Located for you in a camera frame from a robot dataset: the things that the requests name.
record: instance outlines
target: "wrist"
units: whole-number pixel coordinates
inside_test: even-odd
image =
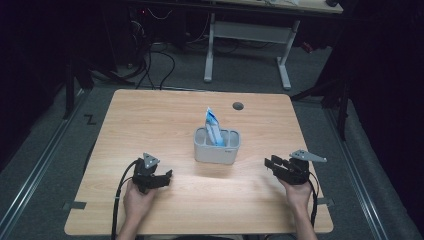
[[[293,214],[296,218],[308,218],[309,219],[309,213],[308,213],[308,207],[298,204],[291,206],[291,209],[293,211]]]
[[[138,232],[141,221],[132,218],[125,218],[124,224],[119,231],[118,240],[134,239]]]
[[[141,223],[140,216],[131,216],[130,215],[130,216],[125,217],[124,225],[126,225],[127,227],[138,228],[140,223]]]

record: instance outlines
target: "gray bin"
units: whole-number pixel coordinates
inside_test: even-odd
[[[225,147],[215,146],[204,127],[194,133],[194,159],[199,162],[233,164],[240,147],[240,134],[236,130],[221,129]]]

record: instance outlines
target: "forearm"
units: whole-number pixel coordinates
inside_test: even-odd
[[[119,231],[118,240],[134,240],[137,236],[140,221],[137,219],[125,219],[121,231]]]
[[[293,209],[293,214],[296,222],[296,232],[298,240],[317,240],[314,228],[307,209],[298,207]]]

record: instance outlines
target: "metal rail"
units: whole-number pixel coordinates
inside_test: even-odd
[[[337,142],[339,143],[340,149],[342,150],[342,153],[344,155],[346,168],[348,170],[350,180],[352,181],[353,189],[356,192],[359,203],[361,204],[362,210],[365,214],[365,218],[367,219],[371,232],[374,235],[374,239],[389,239],[386,234],[386,230],[384,229],[384,226],[380,221],[380,217],[378,216],[378,212],[375,208],[374,202],[368,194],[365,184],[362,181],[358,169],[356,168],[353,156],[350,153],[346,142],[341,139],[340,135],[337,132],[337,120],[334,116],[334,113],[331,109],[323,109],[323,111],[327,120],[332,125],[331,129],[333,131],[334,136],[337,138]]]
[[[9,234],[12,232],[13,227],[15,226],[16,222],[24,211],[35,190],[37,189],[37,186],[43,178],[44,174],[46,173],[50,163],[53,161],[56,149],[59,143],[61,142],[68,126],[72,122],[75,113],[82,105],[82,103],[86,100],[87,95],[87,90],[80,90],[78,92],[77,104],[74,111],[72,112],[72,114],[70,114],[68,119],[64,119],[61,122],[53,137],[50,139],[47,147],[44,149],[43,153],[38,159],[38,162],[35,165],[34,169],[32,170],[27,180],[19,190],[8,211],[3,216],[0,222],[0,239],[7,239]]]

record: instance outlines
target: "white desk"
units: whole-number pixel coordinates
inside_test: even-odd
[[[324,0],[299,0],[298,5],[294,5],[284,0],[257,1],[257,0],[216,0],[222,3],[246,4],[258,7],[287,8],[299,11],[313,11],[320,13],[342,13],[340,5],[336,7],[328,6]],[[209,30],[209,46],[206,55],[205,82],[212,81],[213,75],[213,44],[215,37],[234,38],[241,40],[271,42],[285,44],[284,51],[277,58],[277,66],[280,71],[281,81],[285,90],[291,89],[290,79],[287,74],[286,61],[290,49],[296,37],[300,21],[296,20],[292,27],[271,27],[263,25],[242,24],[234,22],[215,21],[215,14],[212,13]]]

